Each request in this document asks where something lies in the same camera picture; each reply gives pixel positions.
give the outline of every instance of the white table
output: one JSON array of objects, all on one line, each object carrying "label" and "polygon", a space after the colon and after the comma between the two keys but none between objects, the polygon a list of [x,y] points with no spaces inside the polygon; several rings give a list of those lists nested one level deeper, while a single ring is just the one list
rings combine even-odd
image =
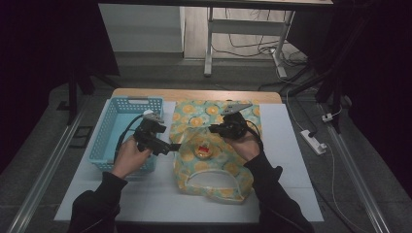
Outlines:
[{"label": "white table", "polygon": [[[164,120],[168,126],[161,139],[168,142],[174,101],[164,104]],[[313,187],[303,162],[286,106],[260,104],[263,142],[272,166],[280,165],[284,173],[281,185],[301,207],[309,221],[323,221]],[[87,161],[94,131],[85,155],[71,182],[55,220],[70,220],[72,203],[85,190],[94,190],[101,182],[101,172]],[[182,193],[173,176],[173,152],[160,154],[154,172],[140,181],[130,182],[121,195],[121,212],[117,221],[144,223],[256,223],[258,200],[252,193],[241,205],[218,203],[207,197]]]}]

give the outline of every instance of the white wall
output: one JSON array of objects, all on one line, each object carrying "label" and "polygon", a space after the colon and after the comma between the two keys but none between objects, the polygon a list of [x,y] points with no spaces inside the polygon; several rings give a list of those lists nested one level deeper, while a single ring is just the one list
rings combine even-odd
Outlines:
[{"label": "white wall", "polygon": [[182,52],[184,8],[99,4],[113,51]]}]

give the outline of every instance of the wooden table edge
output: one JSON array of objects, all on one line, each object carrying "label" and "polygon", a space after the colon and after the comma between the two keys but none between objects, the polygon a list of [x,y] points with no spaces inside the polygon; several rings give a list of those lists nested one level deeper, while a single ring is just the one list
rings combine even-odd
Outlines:
[{"label": "wooden table edge", "polygon": [[112,97],[114,96],[161,96],[164,101],[178,101],[184,99],[258,100],[261,104],[282,104],[282,98],[277,92],[261,91],[118,88],[113,91]]}]

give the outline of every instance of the person's hand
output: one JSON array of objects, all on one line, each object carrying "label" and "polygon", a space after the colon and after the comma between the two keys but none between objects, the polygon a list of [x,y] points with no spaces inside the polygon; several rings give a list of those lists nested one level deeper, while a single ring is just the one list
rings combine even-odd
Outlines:
[{"label": "person's hand", "polygon": [[223,138],[226,143],[231,145],[234,150],[243,157],[246,161],[252,160],[260,154],[257,139],[251,132],[247,132],[245,136],[238,140]]},{"label": "person's hand", "polygon": [[112,169],[112,174],[124,179],[132,172],[143,166],[153,150],[145,149],[140,152],[136,141],[130,136],[120,147],[118,157]]}]

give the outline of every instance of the dark background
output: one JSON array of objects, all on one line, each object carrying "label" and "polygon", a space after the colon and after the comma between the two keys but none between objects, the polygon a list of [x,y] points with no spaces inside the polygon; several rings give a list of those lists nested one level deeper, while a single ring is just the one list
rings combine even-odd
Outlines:
[{"label": "dark background", "polygon": [[298,12],[288,41],[305,52],[321,74],[360,25],[358,19],[368,20],[337,68],[338,76],[343,94],[353,104],[350,118],[412,196],[412,7],[410,1],[374,2],[372,7],[355,11],[341,9],[321,15]]},{"label": "dark background", "polygon": [[87,78],[86,67],[112,75],[119,70],[96,2],[2,1],[0,23],[2,172],[42,116],[52,89],[73,74]]}]

